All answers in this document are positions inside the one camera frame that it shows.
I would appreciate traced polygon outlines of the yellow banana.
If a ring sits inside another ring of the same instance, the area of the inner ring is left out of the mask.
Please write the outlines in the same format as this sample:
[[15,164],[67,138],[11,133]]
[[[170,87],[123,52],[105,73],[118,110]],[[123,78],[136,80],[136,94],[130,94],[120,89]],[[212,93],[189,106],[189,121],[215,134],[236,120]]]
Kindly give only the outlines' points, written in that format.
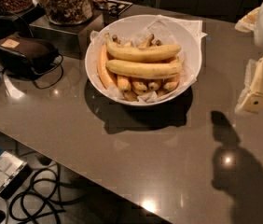
[[175,63],[135,63],[111,60],[106,68],[117,75],[143,79],[164,79],[175,77],[182,71],[182,64]]
[[165,60],[177,55],[181,51],[178,44],[165,44],[148,48],[123,47],[114,42],[110,34],[105,34],[107,52],[115,59],[137,62],[152,63]]

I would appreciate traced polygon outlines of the banana far right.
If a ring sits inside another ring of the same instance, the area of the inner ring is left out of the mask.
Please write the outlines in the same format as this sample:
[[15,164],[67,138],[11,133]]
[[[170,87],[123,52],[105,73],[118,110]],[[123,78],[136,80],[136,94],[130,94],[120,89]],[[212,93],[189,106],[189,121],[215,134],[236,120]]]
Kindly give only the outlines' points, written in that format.
[[174,77],[167,78],[163,81],[163,89],[165,91],[173,91],[179,84],[180,75],[176,75]]

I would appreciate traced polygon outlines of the small banana lower right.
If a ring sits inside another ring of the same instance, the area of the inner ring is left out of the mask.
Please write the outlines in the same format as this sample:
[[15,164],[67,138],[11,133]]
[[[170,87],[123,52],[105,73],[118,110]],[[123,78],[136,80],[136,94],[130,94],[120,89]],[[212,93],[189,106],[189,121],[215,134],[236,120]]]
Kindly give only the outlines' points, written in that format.
[[156,91],[160,88],[161,86],[161,83],[162,83],[162,80],[161,79],[153,79],[153,80],[150,80],[148,82],[148,88],[151,90],[151,91]]

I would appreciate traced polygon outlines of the small banana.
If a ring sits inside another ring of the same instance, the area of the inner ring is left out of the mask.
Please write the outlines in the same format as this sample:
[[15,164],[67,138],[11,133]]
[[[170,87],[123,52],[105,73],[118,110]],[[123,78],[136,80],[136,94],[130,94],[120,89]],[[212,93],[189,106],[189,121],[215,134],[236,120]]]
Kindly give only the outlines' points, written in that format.
[[161,86],[161,83],[162,83],[162,80],[161,79],[153,79],[153,80],[150,80],[148,82],[148,88],[151,90],[151,91],[156,91],[160,88]]
[[140,78],[133,77],[131,79],[131,84],[133,85],[133,87],[136,90],[147,91],[147,86],[146,86],[145,82]]
[[118,89],[121,92],[128,92],[132,89],[132,85],[128,77],[117,75]]

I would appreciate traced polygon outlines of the banana tip at back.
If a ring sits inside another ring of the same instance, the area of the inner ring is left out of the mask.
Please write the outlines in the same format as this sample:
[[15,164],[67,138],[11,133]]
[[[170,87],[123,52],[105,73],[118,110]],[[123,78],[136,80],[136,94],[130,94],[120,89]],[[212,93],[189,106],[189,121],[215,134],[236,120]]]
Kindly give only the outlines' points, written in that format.
[[154,39],[154,35],[148,36],[148,37],[145,39],[145,41],[141,42],[141,43],[138,45],[138,48],[139,48],[139,49],[142,49],[142,48],[150,47],[153,39]]

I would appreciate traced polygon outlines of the white bowl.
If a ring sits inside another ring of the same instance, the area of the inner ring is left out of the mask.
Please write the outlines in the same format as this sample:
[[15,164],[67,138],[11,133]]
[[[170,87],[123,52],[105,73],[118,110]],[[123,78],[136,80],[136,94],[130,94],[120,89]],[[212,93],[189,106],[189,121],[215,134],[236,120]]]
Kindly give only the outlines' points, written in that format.
[[[179,59],[183,62],[183,70],[177,88],[160,97],[153,91],[138,97],[138,102],[129,102],[113,86],[106,89],[97,72],[97,62],[101,47],[105,43],[104,34],[117,35],[122,44],[131,41],[137,46],[149,35],[163,44],[179,44]],[[205,36],[202,21],[183,20],[162,15],[134,15],[120,19],[106,26],[100,32],[90,34],[90,44],[85,56],[87,76],[94,88],[103,96],[123,105],[150,106],[172,100],[186,91],[198,79],[201,70],[201,40]]]

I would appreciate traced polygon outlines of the small banana lower middle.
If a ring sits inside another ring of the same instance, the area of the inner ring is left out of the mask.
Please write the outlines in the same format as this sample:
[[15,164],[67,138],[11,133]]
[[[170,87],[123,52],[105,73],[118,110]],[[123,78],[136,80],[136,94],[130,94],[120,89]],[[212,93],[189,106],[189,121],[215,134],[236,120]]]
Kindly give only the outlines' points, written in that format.
[[131,84],[133,85],[133,87],[136,90],[147,91],[147,86],[146,86],[145,82],[140,78],[133,77],[131,79]]

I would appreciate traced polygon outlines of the small banana lower left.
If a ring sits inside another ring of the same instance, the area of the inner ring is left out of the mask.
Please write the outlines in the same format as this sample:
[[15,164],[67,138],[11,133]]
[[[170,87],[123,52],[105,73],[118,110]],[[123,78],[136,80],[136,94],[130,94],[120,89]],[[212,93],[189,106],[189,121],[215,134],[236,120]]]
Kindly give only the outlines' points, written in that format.
[[118,89],[121,92],[128,92],[132,89],[132,85],[128,77],[117,75]]

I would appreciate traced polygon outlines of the orange left banana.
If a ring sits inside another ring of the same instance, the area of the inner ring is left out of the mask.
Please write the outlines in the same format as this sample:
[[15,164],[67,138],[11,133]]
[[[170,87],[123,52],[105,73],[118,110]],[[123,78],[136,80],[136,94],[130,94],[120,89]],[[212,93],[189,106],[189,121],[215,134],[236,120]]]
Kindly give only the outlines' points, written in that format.
[[117,78],[106,68],[106,63],[109,61],[107,46],[103,44],[97,62],[97,72],[100,80],[102,81],[104,87],[108,89],[111,86],[117,86]]

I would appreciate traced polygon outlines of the white paper liner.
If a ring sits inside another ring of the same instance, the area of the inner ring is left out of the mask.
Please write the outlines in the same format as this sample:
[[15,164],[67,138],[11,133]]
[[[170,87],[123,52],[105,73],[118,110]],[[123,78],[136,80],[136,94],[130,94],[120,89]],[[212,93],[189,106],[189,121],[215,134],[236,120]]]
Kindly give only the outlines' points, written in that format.
[[85,68],[105,97],[134,106],[165,103],[187,90],[201,70],[201,21],[137,15],[92,33]]

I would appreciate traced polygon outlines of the black tray at back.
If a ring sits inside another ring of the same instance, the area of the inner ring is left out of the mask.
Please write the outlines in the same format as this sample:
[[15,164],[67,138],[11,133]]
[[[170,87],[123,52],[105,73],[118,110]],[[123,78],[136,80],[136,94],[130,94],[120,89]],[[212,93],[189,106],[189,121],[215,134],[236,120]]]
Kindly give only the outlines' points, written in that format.
[[95,7],[101,11],[107,11],[109,15],[119,16],[132,6],[132,2],[122,0],[107,0],[95,2]]

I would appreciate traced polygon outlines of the dark metal stand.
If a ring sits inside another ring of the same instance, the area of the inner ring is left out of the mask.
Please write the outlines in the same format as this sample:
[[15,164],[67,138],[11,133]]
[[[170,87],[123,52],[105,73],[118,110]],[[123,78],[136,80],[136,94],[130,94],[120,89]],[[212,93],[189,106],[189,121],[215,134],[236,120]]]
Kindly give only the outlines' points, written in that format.
[[83,60],[90,43],[90,33],[104,28],[101,11],[95,10],[93,17],[84,23],[74,26],[52,24],[46,16],[30,24],[35,38],[47,40],[66,57]]

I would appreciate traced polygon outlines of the glass jar of granola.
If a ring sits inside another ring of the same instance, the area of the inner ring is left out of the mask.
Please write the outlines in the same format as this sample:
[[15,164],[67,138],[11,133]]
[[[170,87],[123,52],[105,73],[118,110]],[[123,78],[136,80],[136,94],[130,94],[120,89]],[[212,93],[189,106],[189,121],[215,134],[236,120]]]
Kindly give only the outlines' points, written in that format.
[[78,25],[93,16],[92,0],[40,0],[40,5],[56,25]]

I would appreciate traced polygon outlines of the black pouch with label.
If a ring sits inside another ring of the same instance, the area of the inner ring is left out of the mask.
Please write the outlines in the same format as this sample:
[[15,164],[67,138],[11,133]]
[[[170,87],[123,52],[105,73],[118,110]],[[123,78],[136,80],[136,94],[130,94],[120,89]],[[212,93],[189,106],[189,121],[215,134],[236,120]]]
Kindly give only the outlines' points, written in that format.
[[59,51],[46,40],[18,34],[0,40],[0,64],[18,75],[45,74],[58,56]]

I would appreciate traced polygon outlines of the silver box on floor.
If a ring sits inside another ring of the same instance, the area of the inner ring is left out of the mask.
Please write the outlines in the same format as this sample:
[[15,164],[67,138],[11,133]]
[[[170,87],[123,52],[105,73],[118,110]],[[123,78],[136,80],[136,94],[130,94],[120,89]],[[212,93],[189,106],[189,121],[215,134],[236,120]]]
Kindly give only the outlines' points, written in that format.
[[0,197],[9,199],[31,173],[26,161],[6,151],[0,153]]

